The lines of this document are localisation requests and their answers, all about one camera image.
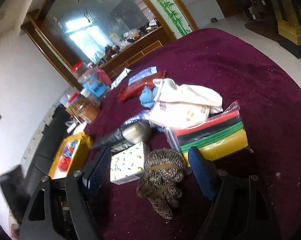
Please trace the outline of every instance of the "red lid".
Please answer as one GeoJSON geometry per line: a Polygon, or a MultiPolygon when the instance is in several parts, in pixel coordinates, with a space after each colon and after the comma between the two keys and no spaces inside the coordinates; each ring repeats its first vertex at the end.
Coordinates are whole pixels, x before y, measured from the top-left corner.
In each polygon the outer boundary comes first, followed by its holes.
{"type": "Polygon", "coordinates": [[[73,66],[73,68],[70,70],[71,73],[74,73],[76,70],[78,70],[78,68],[79,68],[83,63],[84,63],[83,60],[78,61],[78,62],[73,66]]]}
{"type": "Polygon", "coordinates": [[[76,97],[78,96],[79,96],[79,92],[75,92],[74,94],[72,94],[71,97],[68,99],[68,103],[74,101],[74,99],[76,99],[76,97]]]}

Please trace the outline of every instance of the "white tile floor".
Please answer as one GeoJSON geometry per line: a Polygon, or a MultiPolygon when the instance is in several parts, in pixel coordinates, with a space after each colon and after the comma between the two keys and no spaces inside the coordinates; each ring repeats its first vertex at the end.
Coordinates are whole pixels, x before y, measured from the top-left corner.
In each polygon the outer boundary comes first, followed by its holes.
{"type": "Polygon", "coordinates": [[[282,48],[277,42],[247,30],[244,15],[236,15],[210,23],[202,28],[217,28],[251,44],[278,64],[301,88],[301,59],[282,48]]]}

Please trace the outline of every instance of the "blue label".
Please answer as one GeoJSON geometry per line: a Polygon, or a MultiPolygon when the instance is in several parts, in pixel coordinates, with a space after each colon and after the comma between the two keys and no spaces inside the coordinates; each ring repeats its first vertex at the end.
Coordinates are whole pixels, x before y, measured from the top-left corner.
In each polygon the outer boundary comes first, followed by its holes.
{"type": "Polygon", "coordinates": [[[107,85],[97,76],[97,74],[92,75],[84,83],[83,87],[88,89],[98,98],[100,98],[107,90],[107,85]]]}

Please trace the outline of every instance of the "black base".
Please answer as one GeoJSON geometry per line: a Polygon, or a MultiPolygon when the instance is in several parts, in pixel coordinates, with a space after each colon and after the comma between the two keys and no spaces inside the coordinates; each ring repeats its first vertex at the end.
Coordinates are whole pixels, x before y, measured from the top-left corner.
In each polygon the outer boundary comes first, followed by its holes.
{"type": "Polygon", "coordinates": [[[301,45],[296,45],[289,39],[281,36],[278,41],[280,46],[292,53],[296,58],[301,58],[301,45]]]}

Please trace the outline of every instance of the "brown elastic band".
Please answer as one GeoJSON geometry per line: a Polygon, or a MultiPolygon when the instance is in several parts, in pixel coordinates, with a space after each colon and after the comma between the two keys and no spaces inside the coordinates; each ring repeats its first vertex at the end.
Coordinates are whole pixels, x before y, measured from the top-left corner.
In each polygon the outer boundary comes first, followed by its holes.
{"type": "Polygon", "coordinates": [[[159,195],[163,194],[165,192],[165,190],[167,190],[173,184],[174,184],[174,182],[167,183],[164,186],[162,186],[159,190],[157,190],[155,193],[153,193],[149,196],[146,196],[146,197],[148,197],[148,198],[157,198],[159,195]]]}
{"type": "Polygon", "coordinates": [[[154,165],[154,166],[146,167],[145,171],[154,171],[154,170],[159,170],[159,169],[164,169],[164,168],[173,168],[173,169],[177,169],[177,170],[183,169],[174,164],[161,164],[161,165],[154,165]]]}

